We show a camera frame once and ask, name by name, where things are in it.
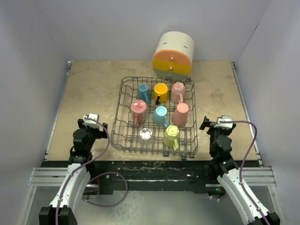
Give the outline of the salmon pink tumbler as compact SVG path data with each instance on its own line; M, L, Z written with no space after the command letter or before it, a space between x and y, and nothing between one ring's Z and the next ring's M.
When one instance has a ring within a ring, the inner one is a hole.
M176 126L184 126L188 120L189 107L186 103L179 103L172 116L172 122Z

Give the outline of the lime green faceted mug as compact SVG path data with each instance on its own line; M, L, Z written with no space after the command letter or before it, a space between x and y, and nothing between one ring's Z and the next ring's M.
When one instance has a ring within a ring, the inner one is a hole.
M163 142L167 147L173 147L174 150L179 150L180 131L177 126L170 125L164 132Z

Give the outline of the pale pink faceted mug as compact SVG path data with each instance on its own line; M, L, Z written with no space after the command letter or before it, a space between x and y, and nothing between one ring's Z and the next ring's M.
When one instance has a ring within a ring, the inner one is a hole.
M185 95L185 85L182 82L176 82L172 86L171 100L174 103L183 103Z

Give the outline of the pink floral mug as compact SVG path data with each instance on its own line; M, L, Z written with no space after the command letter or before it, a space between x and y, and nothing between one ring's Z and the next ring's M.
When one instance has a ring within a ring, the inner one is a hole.
M131 104L131 114L134 120L134 127L137 128L140 123L146 121L147 104L143 100L135 100Z

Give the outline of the clear glass cup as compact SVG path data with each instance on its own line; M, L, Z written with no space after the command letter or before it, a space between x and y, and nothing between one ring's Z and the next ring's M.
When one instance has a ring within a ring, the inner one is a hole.
M149 128L143 128L138 135L140 144L150 145L153 143L153 132Z

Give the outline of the light blue mug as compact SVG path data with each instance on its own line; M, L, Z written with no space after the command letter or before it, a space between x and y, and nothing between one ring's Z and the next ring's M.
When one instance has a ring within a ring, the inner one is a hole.
M158 106L153 113L153 121L156 124L164 125L165 128L169 127L169 120L167 117L167 108Z

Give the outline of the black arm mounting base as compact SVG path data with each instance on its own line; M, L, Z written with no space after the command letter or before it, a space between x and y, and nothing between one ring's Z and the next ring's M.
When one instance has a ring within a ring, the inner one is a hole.
M206 193L206 185L217 186L209 161L96 161L90 170L100 184L100 194L126 188L130 191L188 191Z

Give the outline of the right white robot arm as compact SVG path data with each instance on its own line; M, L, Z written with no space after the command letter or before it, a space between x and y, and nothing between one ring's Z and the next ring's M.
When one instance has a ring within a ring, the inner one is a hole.
M249 124L254 128L255 135L238 166L231 155L232 140L229 135L238 123ZM280 218L277 213L271 213L256 197L252 189L242 176L242 170L247 156L257 137L257 127L250 121L233 120L230 116L220 116L216 122L204 117L200 130L208 128L210 136L210 162L209 180L219 183L230 197L236 207L243 224L245 225L278 225Z

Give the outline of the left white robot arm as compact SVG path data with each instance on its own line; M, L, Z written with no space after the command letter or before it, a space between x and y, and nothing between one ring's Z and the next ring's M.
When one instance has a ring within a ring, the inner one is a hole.
M97 173L91 169L91 148L97 139L109 139L108 124L99 123L99 115L92 113L77 123L79 128L73 133L67 174L49 206L41 208L40 225L76 225L76 212L85 186L96 180Z

